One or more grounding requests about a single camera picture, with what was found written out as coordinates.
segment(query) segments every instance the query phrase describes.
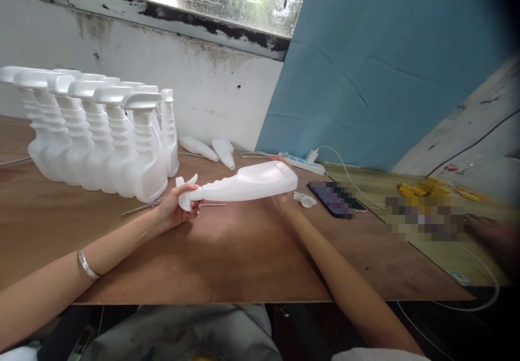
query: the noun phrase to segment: blue wall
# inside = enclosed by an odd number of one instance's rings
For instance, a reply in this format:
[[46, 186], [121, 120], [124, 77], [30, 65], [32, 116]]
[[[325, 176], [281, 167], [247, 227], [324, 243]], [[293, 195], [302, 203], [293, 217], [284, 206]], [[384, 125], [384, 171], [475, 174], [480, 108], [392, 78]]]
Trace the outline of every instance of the blue wall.
[[305, 0], [257, 150], [327, 145], [391, 170], [513, 54], [500, 13], [493, 0]]

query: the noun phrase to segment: wooden tabletop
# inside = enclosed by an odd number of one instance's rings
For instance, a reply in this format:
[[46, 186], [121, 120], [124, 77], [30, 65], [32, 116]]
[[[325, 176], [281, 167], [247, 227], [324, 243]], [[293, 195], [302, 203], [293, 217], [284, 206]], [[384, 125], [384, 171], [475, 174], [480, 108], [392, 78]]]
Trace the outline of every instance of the wooden tabletop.
[[[324, 163], [327, 174], [335, 181], [349, 181], [343, 166]], [[400, 173], [388, 173], [380, 170], [364, 169], [348, 166], [348, 172], [357, 186], [374, 202], [384, 206], [385, 198], [399, 197], [397, 185], [404, 182], [410, 186], [423, 181], [424, 177]], [[518, 221], [518, 210], [498, 200], [471, 201], [456, 193], [453, 196], [464, 207], [465, 212], [472, 212], [488, 218], [514, 222]], [[385, 210], [370, 203], [361, 194], [356, 196], [364, 205], [373, 211], [381, 220], [385, 220]], [[466, 276], [475, 286], [493, 286], [494, 282], [487, 270], [468, 252], [453, 242], [429, 242], [408, 236], [410, 243], [424, 255], [435, 262], [447, 273], [457, 272]], [[471, 235], [463, 232], [459, 235], [459, 243], [476, 255], [494, 274], [501, 286], [510, 286], [513, 282], [498, 266], [496, 260]]]
[[[27, 155], [28, 122], [0, 117], [0, 162]], [[263, 162], [242, 159], [237, 168]], [[178, 175], [197, 183], [235, 172], [181, 155]], [[297, 170], [298, 191], [322, 178]], [[0, 168], [0, 289], [105, 235], [142, 203], [56, 183], [31, 162]], [[169, 188], [174, 179], [170, 179]], [[372, 213], [332, 217], [318, 204], [302, 213], [386, 300], [471, 300], [449, 275]], [[166, 304], [331, 301], [316, 266], [271, 200], [201, 208], [103, 276], [78, 303]]]

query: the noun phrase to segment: white spray bottle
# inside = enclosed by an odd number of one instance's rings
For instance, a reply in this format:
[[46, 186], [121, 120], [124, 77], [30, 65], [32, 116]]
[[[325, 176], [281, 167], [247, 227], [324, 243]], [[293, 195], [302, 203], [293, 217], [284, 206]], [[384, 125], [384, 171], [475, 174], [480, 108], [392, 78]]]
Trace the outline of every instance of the white spray bottle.
[[[197, 174], [187, 183], [197, 182]], [[182, 177], [175, 179], [177, 186], [184, 184]], [[202, 185], [196, 191], [183, 193], [179, 206], [191, 210], [191, 202], [199, 200], [244, 201], [294, 191], [298, 176], [281, 161], [270, 161], [240, 168], [233, 177]]]
[[107, 174], [108, 162], [114, 154], [108, 116], [103, 105], [92, 101], [97, 88], [108, 87], [104, 81], [75, 80], [69, 86], [69, 96], [81, 100], [87, 122], [88, 130], [92, 133], [94, 148], [87, 156], [86, 167], [89, 175], [88, 181], [92, 184], [83, 186], [88, 191], [101, 189], [105, 193], [117, 193], [113, 181]]
[[44, 149], [50, 143], [50, 133], [48, 131], [47, 123], [45, 123], [45, 120], [43, 119], [43, 114], [40, 110], [38, 102], [34, 98], [33, 91], [14, 82], [16, 75], [21, 71], [26, 70], [40, 69], [20, 66], [2, 67], [0, 69], [0, 83], [13, 84], [18, 90], [18, 93], [20, 94], [20, 97], [23, 101], [23, 107], [27, 111], [27, 118], [31, 120], [31, 128], [36, 133], [36, 138], [31, 143], [29, 143], [27, 151], [40, 173], [51, 180], [52, 173], [48, 171], [49, 166], [47, 165], [47, 160], [44, 157]]
[[153, 145], [154, 129], [150, 114], [160, 101], [161, 93], [133, 91], [123, 98], [123, 108], [134, 114], [135, 149], [133, 169], [135, 197], [144, 203], [158, 198], [168, 186], [166, 163]]
[[179, 171], [179, 154], [177, 151], [177, 132], [173, 118], [173, 90], [163, 89], [161, 92], [162, 130], [161, 142], [166, 160], [168, 177], [175, 177]]
[[70, 167], [74, 178], [74, 184], [89, 186], [89, 174], [87, 173], [87, 157], [94, 149], [92, 134], [88, 130], [87, 117], [79, 99], [69, 97], [70, 84], [75, 80], [73, 75], [50, 76], [47, 78], [49, 92], [54, 95], [65, 119], [65, 127], [69, 130], [72, 145], [66, 152], [66, 162]]
[[115, 150], [108, 161], [107, 174], [114, 182], [119, 195], [124, 198], [135, 197], [132, 181], [136, 157], [133, 146], [134, 130], [121, 108], [123, 98], [132, 90], [133, 88], [125, 86], [97, 88], [93, 96], [94, 102], [105, 105], [107, 110], [110, 136]]
[[65, 127], [65, 120], [61, 116], [56, 98], [48, 92], [47, 79], [63, 75], [65, 74], [53, 71], [23, 71], [16, 75], [15, 81], [21, 86], [33, 90], [43, 119], [47, 123], [50, 142], [44, 150], [44, 158], [48, 163], [51, 179], [56, 182], [65, 181], [70, 185], [78, 185], [67, 163], [67, 151], [72, 146], [72, 140], [68, 135], [69, 130]]
[[235, 170], [235, 160], [233, 158], [235, 148], [231, 142], [227, 139], [220, 138], [213, 139], [211, 144], [220, 161], [229, 168], [229, 170]]
[[199, 154], [213, 162], [218, 162], [218, 155], [208, 145], [195, 139], [193, 136], [183, 136], [179, 139], [179, 143], [190, 153]]

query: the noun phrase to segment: silver bracelet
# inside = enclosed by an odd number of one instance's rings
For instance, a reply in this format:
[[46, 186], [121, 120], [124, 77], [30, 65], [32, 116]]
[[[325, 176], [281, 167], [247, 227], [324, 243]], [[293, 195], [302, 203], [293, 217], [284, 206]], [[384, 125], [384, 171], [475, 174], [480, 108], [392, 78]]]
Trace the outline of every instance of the silver bracelet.
[[77, 253], [77, 257], [80, 259], [80, 264], [83, 266], [83, 269], [85, 269], [85, 272], [92, 277], [94, 280], [99, 279], [101, 276], [96, 274], [92, 269], [90, 269], [90, 266], [88, 266], [87, 260], [85, 259], [85, 255], [83, 254], [83, 249], [79, 250]]

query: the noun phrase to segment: hand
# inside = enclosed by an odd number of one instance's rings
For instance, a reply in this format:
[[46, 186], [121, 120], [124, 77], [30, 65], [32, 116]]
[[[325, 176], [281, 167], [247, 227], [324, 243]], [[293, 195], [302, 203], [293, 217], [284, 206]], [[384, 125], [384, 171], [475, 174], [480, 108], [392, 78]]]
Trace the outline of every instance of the hand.
[[[293, 167], [287, 163], [287, 161], [280, 157], [279, 155], [269, 155], [269, 159], [271, 161], [280, 161], [285, 163], [287, 166], [293, 170]], [[275, 207], [280, 213], [288, 214], [292, 211], [297, 211], [298, 205], [296, 200], [294, 200], [294, 192], [286, 192], [272, 197], [272, 201], [275, 204]]]
[[199, 204], [201, 201], [192, 201], [190, 203], [191, 211], [187, 212], [179, 207], [179, 196], [184, 192], [195, 191], [198, 185], [184, 184], [180, 187], [173, 188], [168, 196], [154, 211], [157, 211], [160, 232], [171, 230], [185, 221], [195, 219], [199, 213]]

